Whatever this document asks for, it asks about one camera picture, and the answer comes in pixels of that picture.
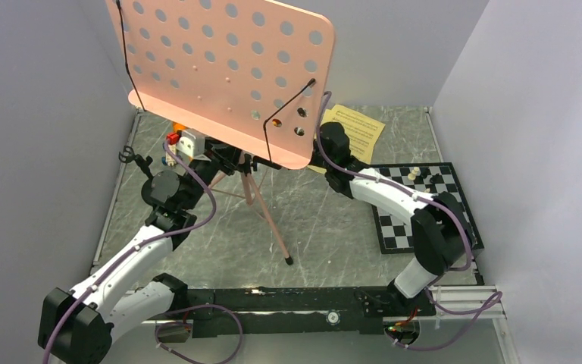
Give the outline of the black microphone stand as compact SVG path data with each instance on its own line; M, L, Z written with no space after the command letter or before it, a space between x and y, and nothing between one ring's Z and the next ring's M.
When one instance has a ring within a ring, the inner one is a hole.
M154 159L148 155L146 157L136 154L133 147L129 145L125 145L122 150L118 153L118 159L123 164L131 164L135 163L140 171L149 179L153 178L153 174L151 171L151 164L153 163Z

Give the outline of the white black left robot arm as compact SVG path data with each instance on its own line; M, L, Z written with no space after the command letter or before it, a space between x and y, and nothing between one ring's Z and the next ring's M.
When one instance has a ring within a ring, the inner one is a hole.
M174 160L185 174L165 170L152 173L152 158L125 146L118 157L124 164L136 163L147 180L141 189L152 211L134 238L105 265L69 290L55 288L43 300L38 345L42 361L100 363L112 344L147 319L165 315L173 325L186 326L185 312L200 311L201 320L217 311L231 311L214 303L213 297L189 295L187 284L169 275L154 277L133 294L131 285L154 264L170 255L189 236L207 224L191 214L202 195L212 196L210 183L219 172L232 174L242 151L217 140L204 144L203 160Z

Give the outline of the black chess piece left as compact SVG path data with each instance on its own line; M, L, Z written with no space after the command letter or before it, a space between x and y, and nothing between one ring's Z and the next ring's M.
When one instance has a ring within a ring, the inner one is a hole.
M419 168L417 179L424 182L430 176L429 168Z

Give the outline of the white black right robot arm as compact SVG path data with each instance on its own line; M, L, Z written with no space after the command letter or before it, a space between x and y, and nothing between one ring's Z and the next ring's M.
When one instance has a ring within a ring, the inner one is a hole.
M311 163L324 168L335 192L367 202L411 228L414 257L388 286L387 302L395 314L408 314L422 291L453 270L462 256L471 258L473 242L461 203L448 192L407 187L361 162L351 154L341 124L317 126Z

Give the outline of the black chess piece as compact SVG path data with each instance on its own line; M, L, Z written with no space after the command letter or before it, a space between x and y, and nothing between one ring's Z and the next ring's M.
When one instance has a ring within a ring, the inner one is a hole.
M417 179L424 182L430 176L429 168L419 168Z
M442 184L444 182L443 176L441 174L433 174L430 176L428 181L429 184Z

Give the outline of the pink music stand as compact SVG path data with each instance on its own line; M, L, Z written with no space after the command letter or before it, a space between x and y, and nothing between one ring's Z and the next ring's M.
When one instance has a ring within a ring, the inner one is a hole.
M132 105L243 151L306 167L335 43L323 15L275 1L109 1Z

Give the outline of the white chess piece upper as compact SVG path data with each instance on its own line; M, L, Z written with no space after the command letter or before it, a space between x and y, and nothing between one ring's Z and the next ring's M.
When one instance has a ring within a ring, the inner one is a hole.
M410 172L408 173L408 179L410 181L415 181L420 176L421 176L421 169L419 167L413 167L410 170Z

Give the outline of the orange toy microphone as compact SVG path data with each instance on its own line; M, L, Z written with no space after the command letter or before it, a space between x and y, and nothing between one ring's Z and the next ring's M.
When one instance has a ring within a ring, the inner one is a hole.
M171 123L171 125L172 125L172 131L173 131L174 133L178 133L178 132L180 132L181 130L185 130L185 129L186 129L186 126L184 126L184 125L182 125L182 124L178 124L178 123L176 123L176 122L172 122L172 123Z

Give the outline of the yellow sheet music page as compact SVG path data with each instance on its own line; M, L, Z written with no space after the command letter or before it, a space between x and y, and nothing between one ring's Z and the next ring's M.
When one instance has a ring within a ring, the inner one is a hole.
M335 105L327 109L322 117L322 123L327 122L341 124L350 140L352 155L364 163L371 163L374 147L385 128L384 123L344 105Z

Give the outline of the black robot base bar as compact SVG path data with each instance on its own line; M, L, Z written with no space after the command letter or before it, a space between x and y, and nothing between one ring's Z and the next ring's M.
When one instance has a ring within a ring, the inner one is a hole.
M401 321L437 313L425 294L399 297L385 286L190 289L157 319L187 321L194 338L225 334L354 331L383 334Z

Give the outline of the black chess piece right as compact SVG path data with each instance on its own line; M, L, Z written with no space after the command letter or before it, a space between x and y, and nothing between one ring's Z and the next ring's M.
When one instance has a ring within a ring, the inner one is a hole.
M442 184L444 182L443 176L441 174L433 174L430 176L428 181L429 184Z

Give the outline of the white blue toy car chassis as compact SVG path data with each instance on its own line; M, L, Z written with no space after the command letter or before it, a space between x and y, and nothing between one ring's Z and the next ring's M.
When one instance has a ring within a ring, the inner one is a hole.
M169 168L173 168L177 164L177 162L174 160L174 158L168 154L164 155L161 158L161 162L164 166L167 166Z

